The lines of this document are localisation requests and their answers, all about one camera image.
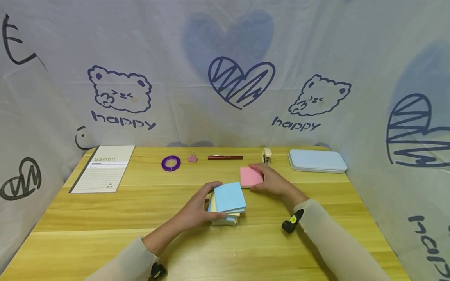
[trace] smiley face drawing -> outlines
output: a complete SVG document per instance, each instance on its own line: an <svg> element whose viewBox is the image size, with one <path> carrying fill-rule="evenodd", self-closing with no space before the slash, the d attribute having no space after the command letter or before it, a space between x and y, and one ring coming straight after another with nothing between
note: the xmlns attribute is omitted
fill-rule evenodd
<svg viewBox="0 0 450 281"><path fill-rule="evenodd" d="M93 147L87 144L93 143L93 140L90 136L87 135L88 133L85 129L85 126L81 126L76 130L78 133L75 135L75 144L81 150L90 150Z"/></svg>

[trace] red pen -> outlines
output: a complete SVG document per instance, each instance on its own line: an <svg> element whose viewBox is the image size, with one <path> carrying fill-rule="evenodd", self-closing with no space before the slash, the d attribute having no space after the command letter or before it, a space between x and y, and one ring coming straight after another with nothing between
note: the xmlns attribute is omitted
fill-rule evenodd
<svg viewBox="0 0 450 281"><path fill-rule="evenodd" d="M242 160L243 156L209 155L208 160Z"/></svg>

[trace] pink sticky note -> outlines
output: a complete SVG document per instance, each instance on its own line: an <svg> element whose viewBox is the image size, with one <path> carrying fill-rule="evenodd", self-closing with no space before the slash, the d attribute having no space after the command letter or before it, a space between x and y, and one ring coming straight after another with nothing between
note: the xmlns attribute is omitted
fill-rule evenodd
<svg viewBox="0 0 450 281"><path fill-rule="evenodd" d="M262 174L249 167L241 167L241 186L250 187L263 181Z"/></svg>

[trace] black device on wrist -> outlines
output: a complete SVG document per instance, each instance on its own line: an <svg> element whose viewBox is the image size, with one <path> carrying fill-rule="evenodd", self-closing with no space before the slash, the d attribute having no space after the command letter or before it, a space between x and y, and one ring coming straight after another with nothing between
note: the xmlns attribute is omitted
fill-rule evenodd
<svg viewBox="0 0 450 281"><path fill-rule="evenodd" d="M289 234L294 232L295 227L297 226L298 221L302 218L304 212L305 212L304 209L300 209L297 212L295 212L290 220L285 220L283 222L283 224L281 225L281 228L286 233L289 233Z"/></svg>
<svg viewBox="0 0 450 281"><path fill-rule="evenodd" d="M159 278L164 276L166 273L166 268L159 263L154 263L152 265L152 269L150 270L150 274L152 275L153 280L159 280Z"/></svg>

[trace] hand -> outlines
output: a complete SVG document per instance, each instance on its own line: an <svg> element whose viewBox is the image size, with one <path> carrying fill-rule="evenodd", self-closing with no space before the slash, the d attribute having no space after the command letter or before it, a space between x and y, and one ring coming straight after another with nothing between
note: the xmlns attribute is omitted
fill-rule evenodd
<svg viewBox="0 0 450 281"><path fill-rule="evenodd" d="M281 196L290 209L309 199L308 196L265 163L250 164L249 167L264 174L264 182L250 187L251 191Z"/></svg>
<svg viewBox="0 0 450 281"><path fill-rule="evenodd" d="M212 182L203 185L175 215L173 219L182 225L183 230L197 227L208 221L225 218L225 213L211 213L205 210L206 196L219 185L222 185L222 183Z"/></svg>

